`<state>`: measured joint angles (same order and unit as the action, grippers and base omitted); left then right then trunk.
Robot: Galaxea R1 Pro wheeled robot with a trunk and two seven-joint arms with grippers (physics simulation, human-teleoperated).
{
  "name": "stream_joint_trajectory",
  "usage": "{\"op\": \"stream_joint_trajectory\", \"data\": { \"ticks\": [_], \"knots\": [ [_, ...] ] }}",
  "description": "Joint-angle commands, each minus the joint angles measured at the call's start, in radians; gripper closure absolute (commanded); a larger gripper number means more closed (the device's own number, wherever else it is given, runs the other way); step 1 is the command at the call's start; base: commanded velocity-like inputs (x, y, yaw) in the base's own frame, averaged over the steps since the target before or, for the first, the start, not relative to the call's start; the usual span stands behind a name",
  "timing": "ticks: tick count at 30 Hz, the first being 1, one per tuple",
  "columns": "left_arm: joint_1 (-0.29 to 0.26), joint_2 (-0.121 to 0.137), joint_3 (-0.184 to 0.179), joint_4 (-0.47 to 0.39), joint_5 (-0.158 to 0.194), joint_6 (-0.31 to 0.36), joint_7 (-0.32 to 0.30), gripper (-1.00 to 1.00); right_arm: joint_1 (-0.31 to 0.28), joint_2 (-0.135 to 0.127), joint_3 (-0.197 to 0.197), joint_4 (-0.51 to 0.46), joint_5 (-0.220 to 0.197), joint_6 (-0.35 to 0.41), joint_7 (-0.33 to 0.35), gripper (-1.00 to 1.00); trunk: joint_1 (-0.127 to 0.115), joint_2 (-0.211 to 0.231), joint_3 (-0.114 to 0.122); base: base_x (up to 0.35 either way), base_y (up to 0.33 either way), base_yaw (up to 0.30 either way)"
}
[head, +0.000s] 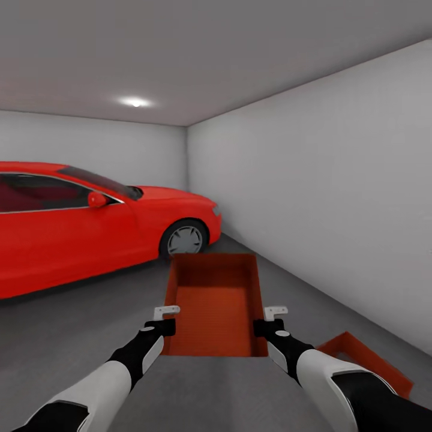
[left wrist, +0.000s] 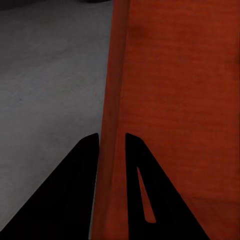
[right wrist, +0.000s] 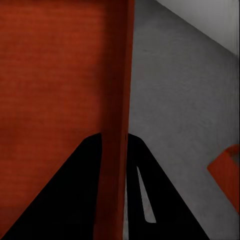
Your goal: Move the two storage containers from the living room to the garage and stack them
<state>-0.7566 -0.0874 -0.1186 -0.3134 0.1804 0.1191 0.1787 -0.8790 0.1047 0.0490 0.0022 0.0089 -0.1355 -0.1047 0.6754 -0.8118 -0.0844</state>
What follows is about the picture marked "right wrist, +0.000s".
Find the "storage box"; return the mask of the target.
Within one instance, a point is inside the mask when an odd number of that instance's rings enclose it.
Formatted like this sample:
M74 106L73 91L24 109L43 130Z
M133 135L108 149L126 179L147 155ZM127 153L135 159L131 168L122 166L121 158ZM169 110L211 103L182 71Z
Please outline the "storage box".
M237 156L240 156L240 143L225 149L207 169L240 214L240 165L234 159Z
M92 240L123 240L135 0L0 0L0 240L101 133Z

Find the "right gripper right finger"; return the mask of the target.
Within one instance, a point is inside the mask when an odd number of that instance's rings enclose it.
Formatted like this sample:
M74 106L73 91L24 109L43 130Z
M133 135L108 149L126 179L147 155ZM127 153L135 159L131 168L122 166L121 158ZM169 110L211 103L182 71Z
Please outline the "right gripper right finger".
M145 220L137 167L156 223ZM144 141L130 133L126 186L129 240L210 240Z

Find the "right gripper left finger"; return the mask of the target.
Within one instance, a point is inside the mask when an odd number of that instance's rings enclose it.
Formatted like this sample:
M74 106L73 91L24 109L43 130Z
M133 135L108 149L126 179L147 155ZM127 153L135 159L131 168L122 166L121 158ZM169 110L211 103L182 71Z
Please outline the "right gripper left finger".
M85 138L1 240L93 240L101 159Z

